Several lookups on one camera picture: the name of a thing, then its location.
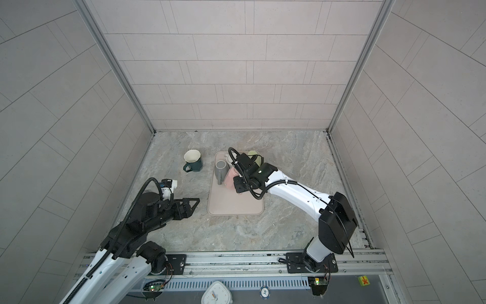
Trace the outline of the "pink mug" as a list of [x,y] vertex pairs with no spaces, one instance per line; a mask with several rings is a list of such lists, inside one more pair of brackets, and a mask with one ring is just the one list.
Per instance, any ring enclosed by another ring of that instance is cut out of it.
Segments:
[[235,186],[234,186],[234,178],[235,177],[240,177],[240,174],[235,167],[232,167],[228,171],[228,173],[225,177],[225,180],[224,180],[224,185],[227,189],[235,190]]

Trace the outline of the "dark green mug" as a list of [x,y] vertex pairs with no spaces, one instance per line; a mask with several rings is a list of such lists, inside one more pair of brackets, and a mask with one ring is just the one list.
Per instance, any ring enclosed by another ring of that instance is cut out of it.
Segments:
[[184,172],[200,172],[203,168],[201,152],[197,149],[191,149],[184,155],[186,164],[183,167]]

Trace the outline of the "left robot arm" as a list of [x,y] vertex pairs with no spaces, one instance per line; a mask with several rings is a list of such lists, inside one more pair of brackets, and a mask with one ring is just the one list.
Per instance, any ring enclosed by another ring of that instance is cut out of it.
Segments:
[[143,184],[124,219],[102,241],[62,303],[120,303],[150,274],[162,279],[149,283],[142,292],[156,299],[174,275],[182,274],[185,255],[170,258],[162,246],[147,240],[150,232],[169,221],[190,218],[199,205],[198,198],[176,199],[176,187],[176,181],[154,177]]

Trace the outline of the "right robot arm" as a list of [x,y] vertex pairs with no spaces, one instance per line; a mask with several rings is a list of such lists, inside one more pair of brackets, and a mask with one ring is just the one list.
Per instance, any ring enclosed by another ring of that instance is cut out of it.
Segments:
[[318,223],[318,235],[303,252],[301,265],[310,272],[320,272],[331,254],[353,253],[350,240],[358,226],[356,214],[348,199],[340,192],[321,193],[291,179],[274,165],[256,163],[255,156],[228,149],[232,165],[240,175],[237,190],[248,191],[255,199],[264,195],[279,196],[311,216]]

